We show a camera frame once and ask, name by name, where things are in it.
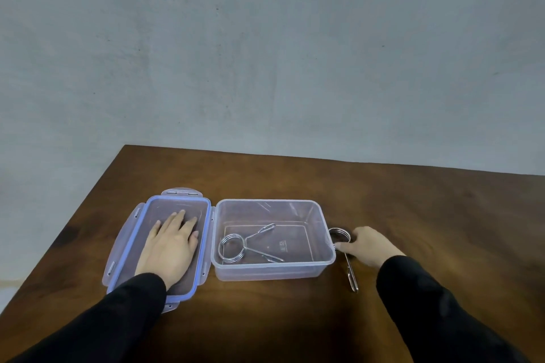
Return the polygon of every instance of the gray wall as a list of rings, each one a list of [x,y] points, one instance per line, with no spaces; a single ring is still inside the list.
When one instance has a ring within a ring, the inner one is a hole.
[[[545,0],[0,3],[5,280],[124,143],[545,174]]]

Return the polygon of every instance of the wood grain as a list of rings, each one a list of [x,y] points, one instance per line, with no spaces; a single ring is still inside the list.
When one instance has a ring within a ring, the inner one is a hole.
[[[416,258],[463,307],[545,361],[545,177],[420,166],[125,146],[0,317],[0,360],[105,294],[102,273],[131,210],[169,187],[225,198],[310,199],[330,227],[370,225]],[[318,278],[221,282],[162,316],[129,361],[409,362],[354,261]]]

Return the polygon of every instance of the left hand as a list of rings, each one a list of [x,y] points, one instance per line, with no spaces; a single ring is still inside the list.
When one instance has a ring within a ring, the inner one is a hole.
[[[167,290],[183,277],[193,259],[199,234],[199,231],[192,232],[197,217],[180,228],[184,215],[185,210],[172,213],[162,227],[160,221],[155,223],[140,254],[135,275],[154,273],[162,278]]]

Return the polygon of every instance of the hand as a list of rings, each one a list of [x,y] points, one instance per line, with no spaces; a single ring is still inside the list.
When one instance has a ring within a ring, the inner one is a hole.
[[[186,221],[180,228],[184,215],[185,210],[172,213],[162,227],[160,221],[155,223],[140,254],[135,275],[157,274],[165,282],[167,290],[182,278],[197,248],[199,235],[199,231],[191,232],[197,217]]]
[[[380,268],[384,262],[393,256],[405,256],[395,245],[371,227],[358,227],[353,234],[353,243],[335,243],[337,250],[352,254],[359,261],[371,267]]]

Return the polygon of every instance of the black long-sleeve shirt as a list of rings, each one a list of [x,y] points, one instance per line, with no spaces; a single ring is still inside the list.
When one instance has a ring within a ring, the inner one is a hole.
[[[415,363],[528,362],[467,314],[452,293],[412,258],[388,259],[378,273],[377,290]],[[165,300],[160,277],[133,277],[11,361],[118,362],[157,321]]]

